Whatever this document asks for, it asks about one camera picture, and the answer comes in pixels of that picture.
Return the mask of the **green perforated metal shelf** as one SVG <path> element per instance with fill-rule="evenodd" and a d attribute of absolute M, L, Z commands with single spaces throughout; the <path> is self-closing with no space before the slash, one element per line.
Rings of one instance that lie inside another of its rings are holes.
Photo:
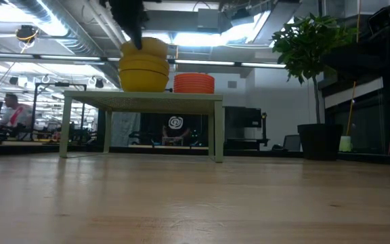
<path fill-rule="evenodd" d="M 110 151 L 113 112 L 206 115 L 209 120 L 209 157 L 223 162 L 223 96 L 221 94 L 179 94 L 123 91 L 65 91 L 59 156 L 68 157 L 72 101 L 106 112 L 104 152 Z"/>

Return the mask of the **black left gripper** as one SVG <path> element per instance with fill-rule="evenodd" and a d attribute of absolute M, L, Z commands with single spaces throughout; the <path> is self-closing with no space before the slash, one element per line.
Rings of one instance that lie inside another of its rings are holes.
<path fill-rule="evenodd" d="M 142 26 L 148 21 L 143 1 L 109 0 L 109 5 L 114 21 L 128 33 L 134 46 L 141 50 Z"/>

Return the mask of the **black plant pot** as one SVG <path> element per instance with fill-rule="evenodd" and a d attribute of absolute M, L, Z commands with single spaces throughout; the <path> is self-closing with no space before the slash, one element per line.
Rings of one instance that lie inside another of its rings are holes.
<path fill-rule="evenodd" d="M 343 126 L 338 124 L 298 125 L 303 157 L 314 161 L 336 161 Z"/>

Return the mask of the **black machine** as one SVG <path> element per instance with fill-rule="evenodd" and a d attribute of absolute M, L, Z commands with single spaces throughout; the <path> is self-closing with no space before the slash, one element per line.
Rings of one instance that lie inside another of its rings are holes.
<path fill-rule="evenodd" d="M 267 113 L 260 108 L 225 106 L 225 150 L 256 150 L 267 146 L 266 119 Z M 262 129 L 261 138 L 248 138 L 245 129 Z"/>

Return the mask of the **black metal rack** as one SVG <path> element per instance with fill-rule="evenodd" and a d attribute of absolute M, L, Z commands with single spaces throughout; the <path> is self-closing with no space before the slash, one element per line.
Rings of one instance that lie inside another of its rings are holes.
<path fill-rule="evenodd" d="M 69 83 L 65 81 L 38 82 L 35 83 L 34 100 L 31 114 L 30 140 L 48 139 L 59 142 L 62 128 L 62 114 L 64 110 L 64 91 L 74 89 L 86 91 L 85 84 Z M 72 112 L 69 120 L 69 141 L 78 145 L 84 144 L 89 139 L 85 114 L 85 103 L 72 101 Z"/>

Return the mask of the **person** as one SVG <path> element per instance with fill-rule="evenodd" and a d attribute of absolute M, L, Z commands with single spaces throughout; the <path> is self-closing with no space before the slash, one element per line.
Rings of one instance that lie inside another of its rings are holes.
<path fill-rule="evenodd" d="M 190 143 L 191 125 L 186 116 L 169 115 L 162 125 L 162 145 L 188 146 Z"/>
<path fill-rule="evenodd" d="M 5 95 L 5 114 L 0 120 L 0 129 L 4 127 L 31 129 L 33 126 L 33 108 L 27 104 L 19 103 L 15 94 Z"/>

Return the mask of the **black round ceiling device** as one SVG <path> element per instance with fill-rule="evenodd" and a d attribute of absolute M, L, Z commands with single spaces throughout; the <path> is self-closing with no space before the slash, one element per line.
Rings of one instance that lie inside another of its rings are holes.
<path fill-rule="evenodd" d="M 39 29 L 35 28 L 31 25 L 22 25 L 17 31 L 16 31 L 16 39 L 23 42 L 23 43 L 34 43 L 36 36 L 39 33 Z"/>

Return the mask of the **ceiling light strip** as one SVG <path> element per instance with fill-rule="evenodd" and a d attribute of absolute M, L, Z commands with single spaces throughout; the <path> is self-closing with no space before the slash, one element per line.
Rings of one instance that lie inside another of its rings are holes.
<path fill-rule="evenodd" d="M 213 61 L 213 60 L 182 60 L 168 59 L 170 64 L 194 64 L 205 66 L 235 66 L 247 68 L 285 68 L 285 64 L 276 63 L 258 63 L 258 62 L 229 62 L 229 61 Z"/>

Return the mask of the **pale green container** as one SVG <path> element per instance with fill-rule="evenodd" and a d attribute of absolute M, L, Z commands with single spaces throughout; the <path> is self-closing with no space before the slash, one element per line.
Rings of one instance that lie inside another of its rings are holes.
<path fill-rule="evenodd" d="M 344 153 L 349 153 L 352 151 L 352 143 L 351 143 L 351 137 L 350 136 L 341 136 L 340 144 L 339 144 L 339 151 Z"/>

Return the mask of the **grey chair back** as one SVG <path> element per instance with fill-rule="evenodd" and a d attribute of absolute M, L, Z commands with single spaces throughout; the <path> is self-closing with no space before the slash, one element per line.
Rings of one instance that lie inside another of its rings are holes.
<path fill-rule="evenodd" d="M 300 139 L 299 134 L 285 136 L 283 147 L 287 151 L 299 152 L 301 150 L 301 139 Z"/>

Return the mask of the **grey ceiling box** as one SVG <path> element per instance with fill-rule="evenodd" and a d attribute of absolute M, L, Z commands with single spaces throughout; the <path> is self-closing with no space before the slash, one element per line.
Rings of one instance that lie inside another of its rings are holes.
<path fill-rule="evenodd" d="M 198 9 L 198 28 L 217 29 L 219 12 L 216 9 Z"/>

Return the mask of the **green leafy plant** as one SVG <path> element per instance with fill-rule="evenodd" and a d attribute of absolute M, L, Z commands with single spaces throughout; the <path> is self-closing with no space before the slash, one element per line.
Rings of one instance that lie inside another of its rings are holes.
<path fill-rule="evenodd" d="M 272 51 L 280 53 L 278 64 L 284 65 L 288 78 L 296 78 L 300 84 L 313 83 L 317 124 L 321 123 L 317 76 L 324 71 L 322 56 L 357 40 L 358 33 L 358 27 L 341 25 L 332 16 L 309 14 L 295 16 L 292 23 L 272 35 Z"/>

